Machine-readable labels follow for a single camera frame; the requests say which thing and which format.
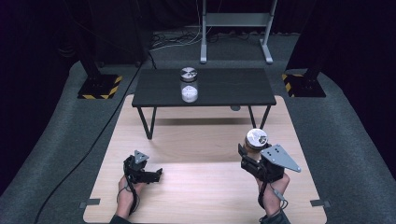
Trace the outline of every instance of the gray carpet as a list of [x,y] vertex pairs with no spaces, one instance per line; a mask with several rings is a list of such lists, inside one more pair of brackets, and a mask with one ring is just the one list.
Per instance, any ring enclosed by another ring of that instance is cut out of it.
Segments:
[[[274,94],[285,99],[319,197],[332,205],[325,208],[328,223],[396,223],[396,182],[343,92],[320,74],[318,81],[326,98],[289,98],[281,74],[298,36],[270,36],[271,65],[264,62],[258,39],[251,35],[248,40],[221,38],[209,43],[207,64],[199,64],[199,44],[158,49],[151,54],[158,69],[264,68]],[[151,60],[142,69],[153,69]],[[86,74],[80,63],[71,68],[46,131],[0,198],[0,223],[34,223],[43,202],[86,157],[54,191],[38,220],[84,223],[84,209],[78,206],[91,195],[119,105],[124,95],[134,92],[138,80],[134,65],[109,65],[101,72],[123,77],[114,98],[79,100]]]

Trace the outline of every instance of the tape piece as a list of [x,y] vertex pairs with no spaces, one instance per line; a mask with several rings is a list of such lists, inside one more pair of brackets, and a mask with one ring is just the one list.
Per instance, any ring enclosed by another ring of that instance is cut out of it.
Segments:
[[79,203],[78,208],[86,208],[88,205],[98,205],[100,203],[100,199],[88,199],[87,202]]
[[330,204],[330,201],[322,201],[322,200],[311,200],[311,205],[313,207],[316,206],[323,206],[323,207],[331,207],[332,205]]

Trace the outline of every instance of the table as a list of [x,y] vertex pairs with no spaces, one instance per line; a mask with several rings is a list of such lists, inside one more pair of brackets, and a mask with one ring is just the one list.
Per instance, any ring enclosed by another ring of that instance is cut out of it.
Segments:
[[271,9],[268,13],[207,13],[206,0],[203,1],[202,10],[202,40],[201,40],[201,60],[206,63],[206,26],[245,26],[245,27],[265,27],[264,39],[260,39],[262,52],[267,63],[273,63],[267,42],[274,20],[277,0],[272,0]]
[[[90,199],[100,202],[86,207],[84,221],[110,221],[117,207],[122,163],[139,150],[149,155],[146,171],[163,168],[163,175],[159,183],[143,189],[140,205],[130,217],[133,223],[257,224],[264,211],[257,203],[256,180],[240,168],[237,152],[237,145],[251,129],[247,107],[240,111],[226,106],[210,110],[205,106],[160,107],[158,136],[148,140],[136,109],[131,107],[133,99],[133,95],[125,99],[92,188]],[[302,168],[300,173],[286,170],[290,184],[284,196],[290,204],[285,213],[293,224],[326,223],[323,207],[310,203],[319,196],[288,109],[281,97],[276,96],[276,101],[265,131],[270,143],[280,144]],[[259,114],[265,106],[253,106],[252,110]]]
[[[179,69],[146,69],[141,72],[132,106],[139,112],[148,139],[152,138],[157,107],[247,105],[253,128],[256,128],[251,106],[266,105],[260,125],[262,129],[271,105],[276,105],[268,78],[260,68],[199,69],[198,99],[193,103],[182,100],[179,78]],[[154,108],[150,129],[142,107]]]

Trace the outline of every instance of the jar lid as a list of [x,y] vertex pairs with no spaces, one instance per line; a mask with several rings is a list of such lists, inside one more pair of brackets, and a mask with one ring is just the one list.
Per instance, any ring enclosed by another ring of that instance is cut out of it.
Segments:
[[185,82],[193,82],[197,79],[198,72],[195,68],[185,67],[180,71],[180,80]]
[[247,133],[247,145],[252,149],[262,150],[268,143],[268,135],[261,129],[252,129]]

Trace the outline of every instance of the black metal leg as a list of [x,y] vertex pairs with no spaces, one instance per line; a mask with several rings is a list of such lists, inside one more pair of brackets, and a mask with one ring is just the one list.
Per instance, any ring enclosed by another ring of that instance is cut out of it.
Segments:
[[248,108],[248,113],[250,114],[250,119],[251,119],[251,123],[253,124],[253,128],[256,128],[256,121],[254,120],[253,111],[251,111],[251,106],[248,105],[247,108]]
[[145,115],[143,114],[142,108],[138,107],[137,111],[139,112],[139,116],[142,119],[142,123],[143,123],[143,127],[145,128],[146,136],[148,137],[148,139],[152,139],[152,132],[154,131],[154,122],[155,122],[155,114],[157,113],[157,106],[155,106],[154,110],[152,111],[150,128],[148,127],[148,124],[146,123],[146,118],[145,118]]
[[265,109],[264,116],[262,117],[262,124],[260,125],[260,129],[262,129],[264,127],[264,123],[267,120],[268,114],[270,113],[270,109],[271,109],[271,106],[268,105],[267,108]]

